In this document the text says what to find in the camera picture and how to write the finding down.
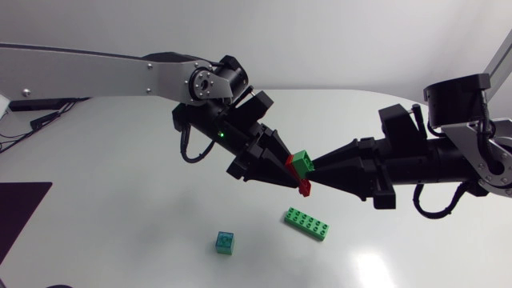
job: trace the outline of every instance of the lego brick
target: lego brick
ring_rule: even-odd
[[[288,156],[288,159],[286,160],[286,163],[285,163],[285,167],[298,180],[298,182],[299,182],[298,192],[300,194],[302,194],[302,196],[308,197],[308,196],[310,196],[310,192],[311,192],[311,183],[307,179],[300,179],[300,177],[297,174],[297,171],[295,171],[294,166],[291,164],[293,157],[294,157],[293,155]]]
[[[234,234],[229,232],[218,232],[215,249],[217,253],[231,255],[233,253]]]
[[[305,233],[315,237],[316,239],[323,241],[329,230],[329,225],[321,222],[303,212],[296,210],[293,207],[288,209],[285,215],[285,222],[298,228]]]
[[[295,171],[297,171],[297,174],[300,177],[300,179],[306,178],[306,172],[314,170],[314,166],[310,159],[310,156],[308,156],[305,150],[295,153],[291,163],[294,166]]]

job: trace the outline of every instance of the screw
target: screw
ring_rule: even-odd
[[[32,94],[32,91],[28,90],[27,88],[23,89],[22,95],[24,97],[29,97]]]

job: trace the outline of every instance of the black cable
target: black cable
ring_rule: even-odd
[[[189,145],[189,139],[190,139],[190,124],[186,124],[182,129],[182,139],[180,143],[180,153],[182,154],[183,160],[187,163],[197,163],[204,159],[208,155],[208,153],[211,151],[211,149],[214,147],[215,141],[212,140],[208,147],[199,154],[196,158],[189,158],[186,155],[186,148]]]
[[[16,142],[16,141],[17,141],[17,140],[10,140],[10,141],[0,142],[0,150],[2,150],[2,145],[3,145],[3,144],[11,143],[11,142]]]
[[[453,211],[453,209],[457,205],[458,200],[460,200],[460,198],[464,195],[464,193],[467,192],[468,189],[470,188],[470,183],[469,182],[461,183],[457,187],[457,190],[455,191],[454,197],[451,199],[450,204],[444,210],[441,210],[439,212],[427,212],[419,204],[419,196],[423,191],[423,186],[424,186],[423,184],[417,184],[416,188],[414,189],[414,196],[413,196],[414,207],[416,207],[416,210],[421,215],[423,215],[424,217],[426,217],[428,219],[441,219],[441,218],[444,218],[444,217],[448,216],[449,214],[451,214],[451,211]]]
[[[25,136],[26,133],[23,133],[23,134],[20,134],[20,135],[15,135],[15,136],[5,136],[4,134],[0,134],[0,136],[4,137],[4,138],[18,138],[18,137],[21,137],[21,136]]]
[[[432,126],[430,125],[430,120],[426,123],[426,128],[428,128],[429,132],[433,135],[433,136],[436,136],[436,137],[446,137],[446,134],[444,133],[439,133],[439,132],[436,132],[434,130],[434,128],[432,128]]]
[[[20,143],[21,141],[27,139],[28,137],[36,134],[38,131],[42,130],[42,128],[48,126],[49,124],[51,124],[53,121],[57,120],[58,118],[61,117],[61,115],[63,115],[64,113],[67,113],[69,110],[71,110],[74,105],[77,103],[77,102],[83,102],[85,100],[88,100],[88,98],[80,98],[78,99],[76,102],[69,102],[67,104],[64,105],[64,107],[60,110],[60,112],[58,112],[55,117],[53,117],[52,119],[48,120],[47,122],[43,123],[39,128],[37,129],[34,129],[32,130],[31,132],[27,132],[25,134],[20,134],[20,135],[23,135],[21,138],[17,139],[17,140],[13,140],[13,141],[6,141],[6,142],[2,142],[2,143],[9,143],[9,142],[12,142],[12,144],[10,144],[8,147],[6,147],[5,149],[2,149],[2,143],[0,143],[0,154],[7,151],[8,149],[12,148],[13,146],[17,145],[18,143]]]
[[[494,159],[489,141],[493,134],[493,128],[490,123],[489,110],[487,108],[487,100],[484,91],[482,91],[482,104],[480,109],[483,119],[479,122],[480,131],[478,132],[478,151],[486,161],[489,171],[493,174],[501,174],[503,169],[502,164]]]

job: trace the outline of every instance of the green lego brick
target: green lego brick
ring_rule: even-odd
[[[291,161],[295,171],[297,171],[300,179],[306,178],[306,172],[314,170],[313,163],[305,150],[302,150],[294,154],[294,158]]]
[[[234,234],[229,232],[218,232],[215,249],[217,253],[231,255],[233,253]]]
[[[286,212],[285,222],[321,241],[326,238],[329,230],[329,225],[292,207]]]

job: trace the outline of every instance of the white table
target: white table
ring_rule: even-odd
[[[268,90],[263,122],[289,149],[316,158],[353,138],[382,138],[378,109],[413,103],[352,90]],[[216,146],[198,164],[179,154],[161,98],[94,98],[0,156],[0,182],[52,181],[0,266],[7,287],[508,287],[512,201],[462,197],[453,214],[418,214],[412,186],[397,209],[313,183],[311,196],[225,170]],[[10,114],[1,131],[33,115]],[[196,130],[189,153],[208,143]],[[455,184],[427,186],[427,210],[448,205]],[[293,206],[327,224],[324,242],[286,225]],[[234,254],[217,254],[220,230]]]

